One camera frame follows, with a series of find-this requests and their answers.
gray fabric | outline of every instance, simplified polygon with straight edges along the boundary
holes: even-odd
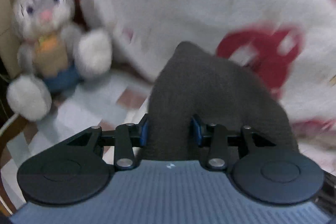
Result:
[[[36,69],[33,64],[35,52],[34,47],[28,43],[21,44],[17,52],[17,62],[22,72],[27,74],[36,74]]]
[[[63,28],[60,30],[59,37],[61,41],[67,46],[68,57],[70,60],[73,59],[74,48],[79,44],[83,34],[83,29],[73,22],[63,26]]]
[[[224,173],[197,161],[143,161],[118,172],[99,195],[74,206],[28,203],[14,224],[327,224],[312,202],[290,207],[257,203],[240,194]]]
[[[149,100],[150,131],[143,149],[147,160],[198,159],[190,140],[190,119],[239,131],[250,125],[279,145],[298,151],[285,111],[259,80],[235,63],[182,42],[157,78]]]

small logo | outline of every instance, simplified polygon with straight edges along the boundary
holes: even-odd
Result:
[[[172,169],[172,168],[176,167],[175,164],[167,164],[166,166],[167,166],[167,168],[169,168],[169,169]]]

metal screw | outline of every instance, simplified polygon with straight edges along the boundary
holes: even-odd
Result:
[[[133,164],[133,161],[130,159],[119,159],[117,160],[117,165],[123,168],[131,167]]]
[[[225,165],[225,161],[222,159],[214,158],[214,159],[209,160],[209,164],[212,167],[219,168]]]

patterned fabric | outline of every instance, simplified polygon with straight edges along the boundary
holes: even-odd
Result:
[[[25,203],[16,181],[18,167],[25,160],[93,125],[106,131],[119,124],[138,123],[147,111],[150,91],[144,81],[113,70],[101,80],[78,84],[55,98],[53,111],[42,121],[28,123],[0,157],[2,181],[14,206]],[[114,148],[105,147],[103,159],[112,163],[113,155]]]
[[[335,120],[335,0],[80,0],[129,62],[155,79],[192,41],[256,73],[291,123]]]

pink nose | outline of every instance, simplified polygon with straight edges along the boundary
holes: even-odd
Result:
[[[40,13],[41,21],[50,21],[53,13],[51,10],[45,10]]]

